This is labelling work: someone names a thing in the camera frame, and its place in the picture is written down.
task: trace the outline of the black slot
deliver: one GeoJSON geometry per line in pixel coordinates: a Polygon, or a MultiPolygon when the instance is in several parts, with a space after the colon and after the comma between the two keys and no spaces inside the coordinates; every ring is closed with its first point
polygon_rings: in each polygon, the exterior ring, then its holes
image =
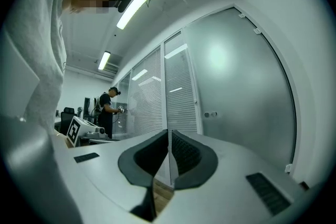
{"type": "Polygon", "coordinates": [[[81,155],[81,156],[77,156],[73,158],[75,159],[76,163],[81,163],[81,162],[85,162],[85,161],[88,161],[96,157],[99,157],[97,153],[90,153],[90,154],[85,154],[85,155],[81,155]]]}
{"type": "Polygon", "coordinates": [[[246,176],[247,181],[266,205],[267,209],[275,216],[290,206],[290,202],[273,186],[261,173],[246,176]]]}

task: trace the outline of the person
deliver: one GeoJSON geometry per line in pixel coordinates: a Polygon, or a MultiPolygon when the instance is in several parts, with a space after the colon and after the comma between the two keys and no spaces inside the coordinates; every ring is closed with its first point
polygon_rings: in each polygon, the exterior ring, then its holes
{"type": "Polygon", "coordinates": [[[115,7],[118,0],[15,0],[0,31],[1,50],[14,47],[39,78],[23,117],[53,134],[66,65],[61,14],[115,7]]]}
{"type": "Polygon", "coordinates": [[[121,92],[119,92],[116,87],[112,87],[108,93],[104,92],[99,98],[99,104],[102,110],[98,116],[98,123],[101,127],[104,127],[105,133],[109,138],[112,138],[113,113],[121,112],[119,109],[110,108],[111,98],[119,94],[121,94],[121,92]]]}

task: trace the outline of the black t-shirt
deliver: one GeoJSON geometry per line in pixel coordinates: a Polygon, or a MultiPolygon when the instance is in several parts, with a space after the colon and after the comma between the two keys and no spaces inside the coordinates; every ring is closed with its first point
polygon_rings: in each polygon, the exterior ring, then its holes
{"type": "Polygon", "coordinates": [[[111,98],[107,93],[104,92],[99,98],[99,105],[103,107],[101,111],[102,113],[107,113],[104,108],[105,104],[111,105],[111,98]]]}

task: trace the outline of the ceiling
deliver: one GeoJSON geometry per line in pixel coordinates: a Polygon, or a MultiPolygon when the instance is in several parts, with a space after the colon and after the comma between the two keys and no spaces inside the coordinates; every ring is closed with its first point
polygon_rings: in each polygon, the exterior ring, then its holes
{"type": "Polygon", "coordinates": [[[67,51],[67,65],[113,78],[118,65],[137,38],[158,17],[169,17],[169,10],[186,0],[150,0],[141,6],[124,30],[116,27],[121,13],[111,8],[108,13],[97,14],[95,9],[80,14],[63,14],[62,35],[67,51]],[[109,70],[99,70],[103,52],[111,52],[109,70]]]}

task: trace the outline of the wooden surface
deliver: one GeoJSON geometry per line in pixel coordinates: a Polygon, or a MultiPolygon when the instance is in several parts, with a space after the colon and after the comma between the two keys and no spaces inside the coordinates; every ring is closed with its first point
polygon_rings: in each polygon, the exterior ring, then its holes
{"type": "Polygon", "coordinates": [[[165,208],[168,202],[172,199],[174,190],[160,181],[154,179],[153,181],[153,196],[156,215],[158,216],[165,208]]]}

